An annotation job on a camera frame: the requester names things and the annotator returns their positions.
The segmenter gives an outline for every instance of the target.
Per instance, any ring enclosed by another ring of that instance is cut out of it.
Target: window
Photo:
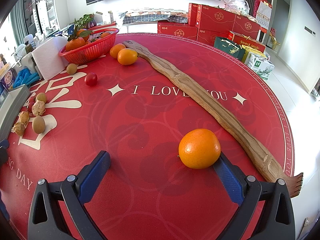
[[[9,14],[0,29],[0,53],[4,55],[4,58],[7,62],[15,62],[12,54],[14,53],[14,48],[16,47],[17,43],[14,38]]]
[[[59,30],[53,0],[36,0],[42,32],[48,36]]]
[[[53,0],[23,0],[29,34],[45,36],[59,30]]]

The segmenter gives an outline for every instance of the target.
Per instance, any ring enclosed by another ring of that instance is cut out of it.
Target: wooden back scratcher
[[[125,41],[123,44],[134,49],[138,55],[146,59],[152,67],[165,75],[175,86],[188,94],[194,101],[211,114],[218,123],[227,130],[245,150],[254,166],[268,182],[276,182],[277,179],[284,179],[290,197],[299,195],[303,173],[295,177],[287,176],[266,147],[253,137],[238,121],[238,119],[216,99],[214,99],[202,86],[194,81],[187,74],[178,70],[170,62],[152,54],[147,48],[135,41]]]

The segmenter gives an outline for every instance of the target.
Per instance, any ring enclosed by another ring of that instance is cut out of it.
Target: red tablecloth
[[[183,38],[122,34],[116,43],[125,40],[139,42],[190,75],[269,149],[288,175],[293,174],[293,141],[285,112],[249,68]],[[241,146],[142,58],[121,66],[107,55],[78,68],[73,76],[64,72],[31,88],[48,97],[44,136],[32,131],[31,122],[23,137],[9,136],[10,159],[1,168],[0,189],[13,227],[27,237],[30,204],[40,178],[63,180],[106,150],[110,170],[86,207],[108,239],[215,239],[237,205],[213,168],[191,170],[182,164],[178,144],[193,129],[210,129],[233,164],[263,180]],[[95,87],[84,84],[89,72],[98,75]],[[260,212],[261,205],[244,238],[252,233]],[[69,215],[67,222],[72,224]],[[78,237],[74,226],[71,231]]]

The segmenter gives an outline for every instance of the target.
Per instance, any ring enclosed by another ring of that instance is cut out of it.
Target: green gift bag
[[[223,37],[216,37],[214,47],[228,53],[229,55],[239,59],[240,61],[245,54],[245,49],[243,49],[241,45],[238,45],[233,41]]]

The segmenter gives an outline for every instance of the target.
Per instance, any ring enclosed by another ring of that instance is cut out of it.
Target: white tile floor
[[[305,218],[315,217],[320,210],[320,102],[305,91],[271,49],[267,52],[275,68],[266,83],[280,100],[292,129],[294,175],[304,173],[300,195],[291,199],[298,237]]]

